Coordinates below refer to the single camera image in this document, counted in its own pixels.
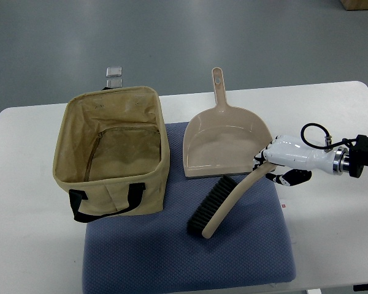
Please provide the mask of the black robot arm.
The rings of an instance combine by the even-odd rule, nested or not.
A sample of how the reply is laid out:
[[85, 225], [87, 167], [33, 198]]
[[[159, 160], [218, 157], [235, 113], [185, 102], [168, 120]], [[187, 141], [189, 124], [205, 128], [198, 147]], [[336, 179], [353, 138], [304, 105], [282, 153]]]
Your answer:
[[[309, 142], [305, 131], [309, 127], [317, 127], [324, 132], [324, 145], [319, 146]], [[332, 142], [332, 136], [321, 124], [314, 122], [304, 125], [300, 132], [301, 140], [313, 149], [326, 153], [333, 152], [332, 171], [336, 174], [348, 173], [353, 178], [359, 178], [364, 167], [368, 167], [368, 136], [357, 135], [356, 138], [343, 138], [337, 143]]]

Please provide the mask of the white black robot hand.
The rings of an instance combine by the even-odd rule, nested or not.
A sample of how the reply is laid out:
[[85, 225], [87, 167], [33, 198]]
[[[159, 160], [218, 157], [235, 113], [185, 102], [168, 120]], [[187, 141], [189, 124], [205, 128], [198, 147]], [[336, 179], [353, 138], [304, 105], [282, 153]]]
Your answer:
[[283, 175], [267, 173], [266, 178], [284, 186], [296, 186], [309, 181], [313, 170], [322, 170], [331, 175], [348, 171], [348, 150], [346, 148], [316, 149], [301, 138], [280, 135], [262, 149], [253, 159], [253, 169], [266, 162], [289, 167]]

